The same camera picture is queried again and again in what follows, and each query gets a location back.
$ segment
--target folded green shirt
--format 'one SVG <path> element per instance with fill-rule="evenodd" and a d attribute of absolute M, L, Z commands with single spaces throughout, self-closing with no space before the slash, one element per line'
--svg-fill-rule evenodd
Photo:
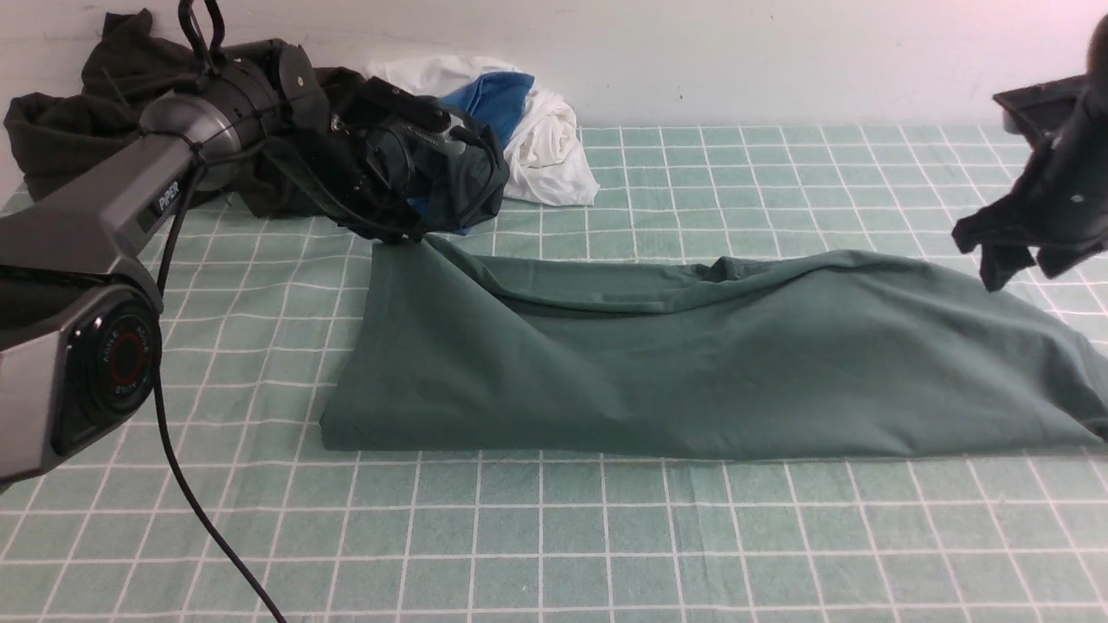
<path fill-rule="evenodd" d="M 866 252 L 711 266 L 375 248 L 332 450 L 694 459 L 1099 446 L 1108 359 L 1056 318 Z"/>

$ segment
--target white cloth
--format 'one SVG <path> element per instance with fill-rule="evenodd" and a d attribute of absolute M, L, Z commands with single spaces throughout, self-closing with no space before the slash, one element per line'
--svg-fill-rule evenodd
<path fill-rule="evenodd" d="M 521 71 L 491 57 L 423 57 L 370 62 L 377 75 L 417 95 L 441 98 L 481 74 Z M 504 196 L 545 205 L 593 205 L 601 185 L 593 177 L 585 149 L 577 140 L 577 115 L 562 95 L 535 81 L 524 103 L 523 119 L 504 146 L 511 177 Z"/>

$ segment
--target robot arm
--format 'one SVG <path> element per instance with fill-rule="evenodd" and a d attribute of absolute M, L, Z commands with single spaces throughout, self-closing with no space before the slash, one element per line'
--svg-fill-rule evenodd
<path fill-rule="evenodd" d="M 50 471 L 151 394 L 163 302 L 137 256 L 166 221 L 195 191 L 226 185 L 270 134 L 329 123 L 302 49 L 222 49 L 206 3 L 211 45 L 181 4 L 199 70 L 143 112 L 144 135 L 0 223 L 0 488 Z"/>
<path fill-rule="evenodd" d="M 0 490 L 95 442 L 154 390 L 181 217 L 245 160 L 269 159 L 371 239 L 419 239 L 499 211 L 507 165 L 488 126 L 378 79 L 332 110 L 304 49 L 276 39 L 224 48 L 216 0 L 205 0 L 206 44 L 192 4 L 181 0 L 178 18 L 197 70 L 143 111 L 142 137 L 0 221 Z M 451 170 L 488 181 L 459 190 L 435 178 Z M 411 208 L 410 196 L 432 188 L 449 205 Z M 137 256 L 174 215 L 155 279 Z"/>
<path fill-rule="evenodd" d="M 962 253 L 982 247 L 981 277 L 989 290 L 1036 264 L 1057 277 L 1108 248 L 1108 16 L 1089 43 L 1088 74 L 1065 81 L 1066 90 L 1075 82 L 1068 119 L 1046 131 L 1026 113 L 1066 105 L 1068 94 L 1039 85 L 997 96 L 1034 153 L 1008 195 L 958 221 L 953 232 Z M 1027 102 L 1017 103 L 1020 96 Z M 1028 247 L 1038 249 L 1034 257 Z"/>

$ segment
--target red ring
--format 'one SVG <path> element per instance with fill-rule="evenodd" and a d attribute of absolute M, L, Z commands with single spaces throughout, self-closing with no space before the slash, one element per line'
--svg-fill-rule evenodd
<path fill-rule="evenodd" d="M 126 377 L 121 376 L 115 370 L 115 349 L 119 348 L 120 344 L 122 344 L 124 340 L 134 341 L 140 353 L 138 358 L 135 360 L 134 370 L 132 370 L 131 375 Z M 125 333 L 115 339 L 115 344 L 112 345 L 111 353 L 107 354 L 107 367 L 112 374 L 112 381 L 115 385 L 131 385 L 132 382 L 138 380 L 138 376 L 142 374 L 144 368 L 143 364 L 144 364 L 144 357 L 142 356 L 142 340 L 138 338 L 137 335 L 133 333 Z"/>

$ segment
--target clothing pile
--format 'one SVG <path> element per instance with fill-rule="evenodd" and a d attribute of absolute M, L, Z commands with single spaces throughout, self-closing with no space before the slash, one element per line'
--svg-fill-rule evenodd
<path fill-rule="evenodd" d="M 107 160 L 140 135 L 151 102 L 188 70 L 192 51 L 151 35 L 153 14 L 107 13 L 101 41 L 81 71 L 78 95 L 31 93 L 11 101 L 4 129 L 28 192 L 40 201 Z M 440 58 L 388 63 L 372 73 L 418 95 L 441 96 L 489 124 L 506 145 L 512 171 L 505 196 L 551 205 L 591 205 L 598 190 L 576 137 L 573 110 L 533 76 L 491 59 Z M 366 76 L 346 68 L 317 69 L 331 105 Z M 226 191 L 258 217 L 321 212 L 268 160 L 249 162 Z M 215 193 L 202 195 L 206 201 Z"/>
<path fill-rule="evenodd" d="M 601 186 L 577 139 L 577 115 L 562 95 L 489 57 L 370 62 L 379 76 L 417 95 L 463 108 L 497 130 L 511 177 L 504 196 L 546 205 L 593 205 Z"/>

